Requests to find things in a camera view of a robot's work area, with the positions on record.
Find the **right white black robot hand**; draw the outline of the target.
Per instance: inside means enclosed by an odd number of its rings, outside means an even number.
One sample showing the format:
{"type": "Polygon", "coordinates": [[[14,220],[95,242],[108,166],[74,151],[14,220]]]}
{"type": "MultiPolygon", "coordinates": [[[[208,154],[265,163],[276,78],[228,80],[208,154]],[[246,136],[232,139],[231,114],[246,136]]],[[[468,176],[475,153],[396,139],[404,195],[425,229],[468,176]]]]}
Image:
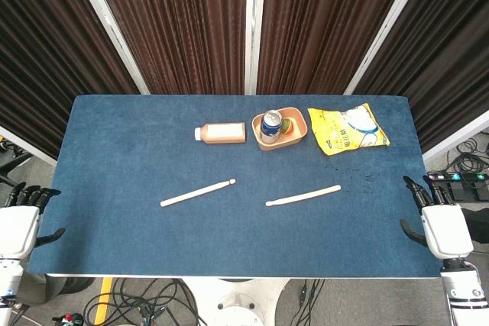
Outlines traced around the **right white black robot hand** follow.
{"type": "Polygon", "coordinates": [[[404,234],[412,241],[429,248],[439,260],[466,258],[474,249],[461,206],[428,176],[425,189],[408,176],[403,180],[411,191],[423,225],[423,234],[413,231],[407,220],[401,219],[404,234]]]}

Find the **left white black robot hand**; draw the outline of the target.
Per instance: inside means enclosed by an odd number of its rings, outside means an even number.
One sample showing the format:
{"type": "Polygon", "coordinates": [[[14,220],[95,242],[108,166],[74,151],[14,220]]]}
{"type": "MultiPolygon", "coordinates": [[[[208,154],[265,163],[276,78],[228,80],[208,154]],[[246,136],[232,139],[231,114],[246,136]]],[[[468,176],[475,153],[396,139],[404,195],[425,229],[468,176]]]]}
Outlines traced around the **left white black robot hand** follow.
{"type": "Polygon", "coordinates": [[[23,260],[34,248],[61,238],[65,228],[39,237],[40,222],[48,202],[60,190],[17,184],[1,207],[1,260],[23,260]]]}

